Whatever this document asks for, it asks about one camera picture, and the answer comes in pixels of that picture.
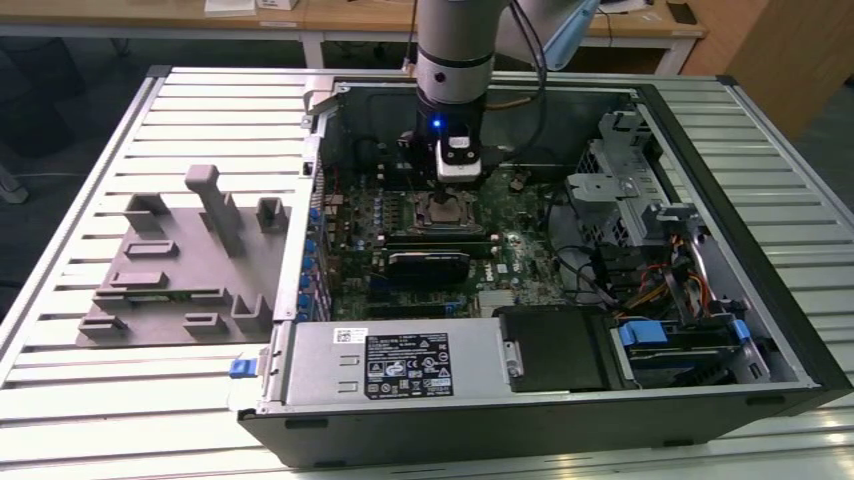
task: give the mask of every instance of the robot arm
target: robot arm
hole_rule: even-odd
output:
[[[428,0],[419,5],[415,145],[431,170],[435,162],[435,177],[442,183],[474,182],[483,171],[480,125],[499,22],[510,3],[511,0]],[[568,11],[564,0],[528,3],[535,17],[566,15],[559,24],[555,22],[559,26],[552,26],[547,42],[552,52],[548,65],[560,68],[580,45],[599,0],[584,0]]]

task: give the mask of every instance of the slotted metal surface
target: slotted metal surface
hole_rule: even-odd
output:
[[[308,132],[299,124],[307,75],[279,69],[176,68],[167,79],[147,80],[0,331],[0,339],[8,337],[0,361],[3,478],[854,476],[851,396],[798,417],[762,420],[695,447],[291,472],[228,410],[235,396],[228,364],[257,346],[77,349],[77,323],[127,228],[119,214],[132,192],[164,192],[168,205],[199,206],[183,173],[193,163],[213,163],[220,187],[235,194],[237,205],[253,205],[261,196],[279,196],[286,204],[302,198]],[[555,79],[650,83],[648,77],[631,76]],[[737,91],[709,78],[656,78],[651,83],[837,360],[854,373],[850,214],[787,144],[757,125],[758,114],[737,99]]]

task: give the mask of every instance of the blue latch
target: blue latch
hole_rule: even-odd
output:
[[[667,343],[667,334],[662,322],[631,320],[619,327],[619,339],[626,347],[635,344]]]
[[[733,320],[730,322],[730,327],[735,331],[735,336],[738,337],[738,341],[745,343],[750,340],[750,329],[747,328],[747,324],[743,320]]]
[[[228,378],[253,378],[257,377],[257,359],[237,358],[231,362],[228,369]]]

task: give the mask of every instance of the power supply label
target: power supply label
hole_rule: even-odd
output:
[[[448,334],[370,335],[364,395],[371,400],[454,395]]]

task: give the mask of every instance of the circuit board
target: circuit board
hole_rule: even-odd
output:
[[[476,318],[490,316],[498,306],[566,304],[539,229],[544,202],[539,188],[523,186],[523,180],[512,171],[499,171],[476,194],[459,192],[455,198],[466,205],[462,211],[472,220],[467,226],[472,235],[438,243],[418,220],[427,192],[383,190],[366,177],[342,192],[331,192],[332,319]],[[391,256],[427,251],[470,256],[464,280],[398,288],[386,277]]]

